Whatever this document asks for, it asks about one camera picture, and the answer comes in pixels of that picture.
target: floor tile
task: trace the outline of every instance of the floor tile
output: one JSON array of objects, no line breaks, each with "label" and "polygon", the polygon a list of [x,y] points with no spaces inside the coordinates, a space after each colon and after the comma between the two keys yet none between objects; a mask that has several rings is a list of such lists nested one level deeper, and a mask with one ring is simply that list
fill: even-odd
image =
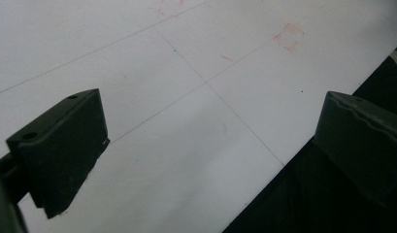
[{"label": "floor tile", "polygon": [[0,91],[204,2],[0,0]]},{"label": "floor tile", "polygon": [[0,94],[5,140],[63,98],[99,88],[116,140],[202,83],[154,28]]},{"label": "floor tile", "polygon": [[325,93],[352,94],[397,45],[397,27],[380,18],[362,3],[331,2],[210,85],[286,163],[313,136]]},{"label": "floor tile", "polygon": [[314,134],[326,91],[314,85],[318,75],[307,61],[269,44],[210,85],[287,163]]},{"label": "floor tile", "polygon": [[283,26],[258,0],[215,0],[156,25],[205,80],[271,41]]},{"label": "floor tile", "polygon": [[22,210],[37,233],[219,232],[280,169],[204,85],[111,145],[68,214]]}]

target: screw hole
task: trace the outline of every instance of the screw hole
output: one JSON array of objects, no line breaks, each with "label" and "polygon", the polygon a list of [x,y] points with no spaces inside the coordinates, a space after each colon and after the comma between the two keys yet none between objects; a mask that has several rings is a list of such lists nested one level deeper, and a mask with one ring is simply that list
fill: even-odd
[{"label": "screw hole", "polygon": [[38,135],[37,133],[27,133],[27,134],[22,136],[22,139],[31,140],[31,139],[37,137],[37,135]]}]

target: black surface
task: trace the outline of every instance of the black surface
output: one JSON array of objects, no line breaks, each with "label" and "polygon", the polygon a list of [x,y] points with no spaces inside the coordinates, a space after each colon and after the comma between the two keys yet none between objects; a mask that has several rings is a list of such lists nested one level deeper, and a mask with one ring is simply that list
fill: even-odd
[{"label": "black surface", "polygon": [[[385,60],[354,95],[397,114],[397,65]],[[363,197],[309,141],[224,232],[397,232],[397,211]]]},{"label": "black surface", "polygon": [[0,174],[0,233],[25,233],[26,227],[16,203],[9,198]]},{"label": "black surface", "polygon": [[69,207],[109,142],[98,89],[65,98],[7,140],[28,191],[48,218]]},{"label": "black surface", "polygon": [[329,91],[314,144],[363,196],[397,209],[397,115],[362,98]]}]

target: red stain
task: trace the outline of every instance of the red stain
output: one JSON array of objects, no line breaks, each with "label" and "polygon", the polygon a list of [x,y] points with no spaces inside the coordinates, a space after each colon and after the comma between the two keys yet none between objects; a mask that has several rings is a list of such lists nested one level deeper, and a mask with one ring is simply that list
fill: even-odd
[{"label": "red stain", "polygon": [[283,30],[290,31],[295,34],[301,34],[301,35],[305,34],[305,32],[297,24],[294,23],[287,23]]},{"label": "red stain", "polygon": [[221,57],[224,58],[224,59],[227,59],[227,60],[229,60],[231,62],[234,62],[234,60],[232,58],[228,57],[228,56],[222,55]]},{"label": "red stain", "polygon": [[282,32],[274,37],[280,46],[283,46],[290,52],[297,50],[299,41],[304,38],[305,32],[295,23],[287,23]]},{"label": "red stain", "polygon": [[281,33],[274,37],[274,41],[278,42],[278,44],[281,42]]},{"label": "red stain", "polygon": [[286,48],[288,51],[295,52],[295,50],[297,49],[297,46],[298,46],[298,42],[295,42],[290,47],[284,47],[284,48]]}]

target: tile grout line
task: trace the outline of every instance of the tile grout line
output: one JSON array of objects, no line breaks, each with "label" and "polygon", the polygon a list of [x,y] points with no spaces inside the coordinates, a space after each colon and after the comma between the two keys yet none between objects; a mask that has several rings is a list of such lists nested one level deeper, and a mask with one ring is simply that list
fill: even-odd
[{"label": "tile grout line", "polygon": [[234,115],[243,123],[247,129],[258,139],[258,141],[277,159],[277,161],[284,166],[284,163],[273,153],[273,151],[259,138],[259,136],[249,127],[249,125],[235,112],[235,110],[216,92],[208,83],[206,85],[218,96],[218,98],[234,113]]},{"label": "tile grout line", "polygon": [[[211,1],[213,1],[213,0],[205,1],[205,2],[199,4],[199,5],[195,6],[195,7],[192,7],[192,8],[190,8],[190,9],[184,11],[184,12],[179,13],[178,16],[183,15],[183,14],[185,14],[185,13],[187,13],[187,12],[189,12],[189,11],[195,9],[195,8],[198,8],[198,7],[200,7],[200,6],[204,5],[204,4],[207,4],[207,3],[211,2]],[[124,41],[125,39],[128,39],[128,38],[130,38],[130,37],[132,37],[132,36],[135,36],[135,35],[137,35],[137,34],[143,32],[143,31],[148,30],[148,29],[154,27],[155,25],[157,25],[157,24],[159,24],[159,23],[162,23],[162,22],[164,22],[164,21],[167,21],[167,20],[169,20],[169,19],[171,19],[171,17],[165,18],[164,20],[158,21],[157,23],[154,23],[154,24],[152,24],[152,25],[150,25],[150,26],[147,26],[146,28],[143,28],[143,29],[141,29],[141,30],[139,30],[139,31],[136,31],[136,32],[134,32],[134,33],[131,33],[131,34],[129,34],[129,35],[127,35],[127,36],[124,36],[124,37],[122,37],[122,38],[120,38],[120,39],[117,39],[117,40],[115,40],[115,41],[113,41],[113,42],[111,42],[111,43],[109,43],[109,44],[107,44],[107,45],[105,45],[105,46],[102,46],[102,47],[100,47],[100,48],[98,48],[98,49],[96,49],[96,50],[92,50],[92,51],[90,51],[90,52],[87,52],[87,53],[85,53],[84,55],[81,55],[81,56],[79,56],[79,57],[77,57],[77,58],[75,58],[75,59],[72,59],[72,60],[70,60],[70,61],[68,61],[68,62],[66,62],[66,63],[64,63],[64,64],[55,66],[54,68],[51,68],[51,69],[47,70],[46,72],[44,72],[44,73],[42,73],[42,74],[39,74],[39,75],[37,75],[37,76],[34,76],[34,77],[30,78],[30,79],[27,79],[27,80],[25,80],[25,81],[23,81],[23,82],[21,82],[21,83],[17,83],[17,84],[15,84],[15,85],[12,85],[12,86],[10,86],[10,87],[8,87],[8,88],[6,88],[6,89],[1,90],[1,91],[0,91],[0,94],[3,93],[3,92],[5,92],[5,91],[7,91],[7,90],[10,90],[10,89],[12,89],[12,88],[15,88],[15,87],[17,87],[17,86],[19,86],[19,85],[22,85],[22,84],[24,84],[24,83],[28,83],[28,82],[30,82],[30,81],[33,81],[33,80],[35,80],[35,79],[38,79],[38,78],[40,78],[40,77],[42,77],[42,76],[44,76],[44,75],[46,75],[46,74],[48,74],[48,73],[50,73],[50,72],[52,72],[52,71],[54,71],[54,70],[60,69],[60,68],[62,68],[62,67],[64,67],[64,66],[67,66],[67,65],[69,65],[69,64],[71,64],[71,63],[77,61],[77,60],[80,60],[80,59],[82,59],[82,58],[85,58],[85,57],[87,57],[87,56],[89,56],[89,55],[91,55],[91,54],[93,54],[93,53],[95,53],[95,52],[97,52],[97,51],[99,51],[99,50],[103,50],[103,49],[105,49],[105,48],[107,48],[107,47],[109,47],[109,46],[115,45],[115,44],[117,44],[117,43],[119,43],[119,42],[121,42],[121,41]]]},{"label": "tile grout line", "polygon": [[124,133],[122,136],[118,137],[117,139],[111,141],[110,146],[112,146],[114,143],[116,143],[118,140],[122,139],[123,137],[125,137],[126,135],[128,135],[129,133],[131,133],[132,131],[134,131],[135,129],[137,129],[138,127],[140,127],[141,125],[143,125],[144,123],[147,123],[148,121],[150,121],[152,118],[158,116],[159,114],[161,114],[162,112],[164,112],[165,110],[171,108],[173,105],[177,104],[178,102],[180,102],[184,97],[190,95],[192,92],[194,92],[195,90],[197,90],[198,88],[200,88],[201,86],[203,86],[205,83],[201,83],[198,86],[194,87],[192,90],[188,91],[186,94],[184,94],[183,96],[181,96],[180,98],[178,98],[176,101],[172,102],[171,104],[167,105],[166,107],[164,107],[163,109],[159,110],[157,113],[153,114],[152,116],[150,116],[149,118],[147,118],[146,120],[144,120],[143,122],[139,123],[137,126],[135,126],[134,128],[130,129],[128,132]]},{"label": "tile grout line", "polygon": [[165,38],[164,35],[162,35],[162,33],[158,30],[158,28],[155,28],[155,31],[162,37],[162,39],[177,53],[177,55],[195,72],[195,74],[197,74],[197,76],[199,78],[201,78],[202,81],[204,81],[204,83],[206,83],[207,81],[205,81],[205,79],[198,73],[198,71],[195,70],[195,68],[188,62],[188,60],[185,59],[185,57],[183,57],[183,55],[178,52],[177,48],[175,48],[168,40],[167,38]]},{"label": "tile grout line", "polygon": [[214,78],[216,78],[218,75],[220,75],[220,74],[222,74],[223,72],[225,72],[226,70],[228,70],[228,69],[230,69],[231,67],[233,67],[233,66],[235,66],[237,63],[239,63],[239,62],[241,62],[243,59],[245,59],[246,57],[248,57],[249,55],[251,55],[251,54],[253,54],[254,52],[256,52],[257,50],[259,50],[259,49],[261,49],[262,47],[264,47],[265,45],[267,45],[267,44],[269,44],[269,43],[272,43],[274,40],[269,40],[269,41],[267,41],[267,42],[265,42],[265,43],[263,43],[263,44],[261,44],[259,47],[257,47],[256,49],[254,49],[254,50],[252,50],[252,51],[250,51],[247,55],[245,55],[245,56],[243,56],[241,59],[239,59],[239,60],[237,60],[236,62],[234,62],[233,64],[231,64],[230,66],[228,66],[227,68],[225,68],[224,70],[222,70],[221,72],[219,72],[219,73],[217,73],[215,76],[213,76],[212,78],[210,78],[209,80],[205,80],[195,69],[194,69],[194,67],[182,56],[182,54],[180,54],[179,52],[178,52],[178,50],[165,38],[165,36],[164,35],[162,35],[160,32],[159,32],[159,30],[156,28],[156,27],[154,27],[155,28],[155,30],[157,31],[157,33],[159,34],[159,35],[161,35],[161,37],[163,38],[163,40],[165,40],[166,42],[167,42],[167,44],[173,49],[173,50],[176,50],[177,51],[177,54],[180,56],[180,58],[182,58],[183,60],[184,60],[184,62],[204,81],[200,86],[198,86],[198,87],[201,87],[202,85],[206,85],[207,87],[209,87],[210,89],[211,89],[211,91],[216,95],[216,96],[218,96],[218,98],[228,107],[228,109],[230,109],[231,111],[232,111],[232,113],[239,119],[239,121],[241,122],[241,123],[243,123],[244,124],[244,126],[258,139],[258,141],[276,158],[276,160],[282,165],[282,166],[284,166],[284,164],[283,164],[283,162],[271,151],[271,149],[270,148],[268,148],[268,146],[258,137],[258,135],[257,134],[255,134],[255,132],[247,125],[247,123],[237,114],[237,112],[235,112],[234,111],[234,109],[232,109],[232,107],[228,104],[228,103],[226,103],[226,101],[213,89],[213,87],[212,86],[210,86],[210,84],[209,84],[209,81],[211,81],[212,79],[214,79]]}]

